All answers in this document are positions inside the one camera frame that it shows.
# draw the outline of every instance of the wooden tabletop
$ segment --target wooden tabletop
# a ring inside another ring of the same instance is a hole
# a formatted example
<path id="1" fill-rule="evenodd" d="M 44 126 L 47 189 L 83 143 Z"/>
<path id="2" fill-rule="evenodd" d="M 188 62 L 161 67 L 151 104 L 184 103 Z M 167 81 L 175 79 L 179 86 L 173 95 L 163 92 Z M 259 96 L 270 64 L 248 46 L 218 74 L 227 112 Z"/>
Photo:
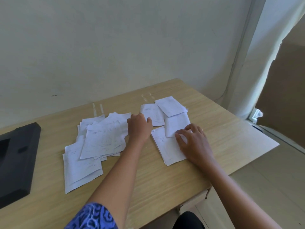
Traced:
<path id="1" fill-rule="evenodd" d="M 190 121 L 204 130 L 215 158 L 228 174 L 278 145 L 179 79 L 97 101 L 94 106 L 98 116 L 102 114 L 100 104 L 105 115 L 114 111 L 137 114 L 142 104 L 166 96 L 173 96 L 189 109 Z M 0 228 L 63 228 L 84 205 L 118 159 L 109 157 L 102 162 L 104 175 L 65 194 L 62 154 L 65 146 L 75 142 L 79 122 L 91 117 L 92 103 L 0 129 L 3 134 L 32 122 L 41 126 L 31 193 L 0 209 Z M 144 226 L 209 186 L 187 160 L 164 165 L 150 138 L 139 160 L 126 228 Z"/>

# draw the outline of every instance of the tape mark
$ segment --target tape mark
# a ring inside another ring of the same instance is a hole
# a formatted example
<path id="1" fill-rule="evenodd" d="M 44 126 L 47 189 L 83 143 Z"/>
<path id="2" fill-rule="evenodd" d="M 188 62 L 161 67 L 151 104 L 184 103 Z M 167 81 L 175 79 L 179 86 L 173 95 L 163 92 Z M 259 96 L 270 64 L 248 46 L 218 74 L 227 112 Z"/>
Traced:
<path id="1" fill-rule="evenodd" d="M 144 97 L 143 94 L 142 94 L 141 96 L 142 96 L 142 98 L 143 98 L 143 100 L 144 100 L 145 102 L 149 103 L 148 100 Z"/>
<path id="2" fill-rule="evenodd" d="M 99 104 L 99 106 L 100 106 L 100 108 L 101 108 L 101 112 L 102 112 L 102 114 L 104 114 L 104 110 L 103 110 L 103 106 L 102 106 L 102 104 Z"/>
<path id="3" fill-rule="evenodd" d="M 95 104 L 92 103 L 92 106 L 93 106 L 93 114 L 94 114 L 94 117 L 97 117 L 97 114 L 96 114 L 96 109 L 95 109 Z"/>
<path id="4" fill-rule="evenodd" d="M 154 100 L 155 97 L 149 92 L 149 96 Z"/>

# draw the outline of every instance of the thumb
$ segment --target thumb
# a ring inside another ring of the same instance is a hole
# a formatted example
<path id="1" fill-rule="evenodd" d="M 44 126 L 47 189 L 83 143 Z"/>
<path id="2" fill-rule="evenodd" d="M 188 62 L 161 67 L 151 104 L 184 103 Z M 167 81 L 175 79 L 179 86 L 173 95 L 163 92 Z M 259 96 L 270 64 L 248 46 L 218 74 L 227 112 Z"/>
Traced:
<path id="1" fill-rule="evenodd" d="M 175 133 L 175 137 L 176 137 L 177 143 L 180 147 L 180 150 L 182 151 L 184 146 L 186 146 L 186 143 L 183 141 L 183 139 L 181 138 L 181 136 L 179 134 Z"/>
<path id="2" fill-rule="evenodd" d="M 153 125 L 153 122 L 152 122 L 152 120 L 151 120 L 151 118 L 150 118 L 150 117 L 148 117 L 148 118 L 147 118 L 147 123 L 149 123 L 149 124 L 152 124 L 152 125 Z"/>

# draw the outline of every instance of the sleeve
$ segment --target sleeve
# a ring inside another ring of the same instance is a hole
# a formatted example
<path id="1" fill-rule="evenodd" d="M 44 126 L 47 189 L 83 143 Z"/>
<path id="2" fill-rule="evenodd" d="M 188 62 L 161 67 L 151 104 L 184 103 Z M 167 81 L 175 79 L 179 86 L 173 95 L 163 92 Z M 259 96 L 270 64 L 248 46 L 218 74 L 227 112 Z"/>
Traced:
<path id="1" fill-rule="evenodd" d="M 68 223 L 65 229 L 117 229 L 117 225 L 106 207 L 99 203 L 87 203 Z"/>

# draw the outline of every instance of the hand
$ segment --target hand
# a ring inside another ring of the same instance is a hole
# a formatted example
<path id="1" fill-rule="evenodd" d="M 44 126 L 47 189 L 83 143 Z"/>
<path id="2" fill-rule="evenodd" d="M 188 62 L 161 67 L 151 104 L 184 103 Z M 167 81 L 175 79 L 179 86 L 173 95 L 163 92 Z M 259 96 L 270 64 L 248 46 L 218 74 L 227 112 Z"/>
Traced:
<path id="1" fill-rule="evenodd" d="M 188 142 L 185 143 L 179 134 L 184 135 Z M 178 130 L 175 136 L 182 153 L 200 169 L 215 162 L 207 137 L 199 126 L 189 124 L 185 129 Z"/>
<path id="2" fill-rule="evenodd" d="M 145 143 L 153 129 L 152 120 L 148 117 L 146 121 L 144 115 L 140 113 L 138 115 L 132 114 L 127 119 L 127 123 L 129 140 Z"/>

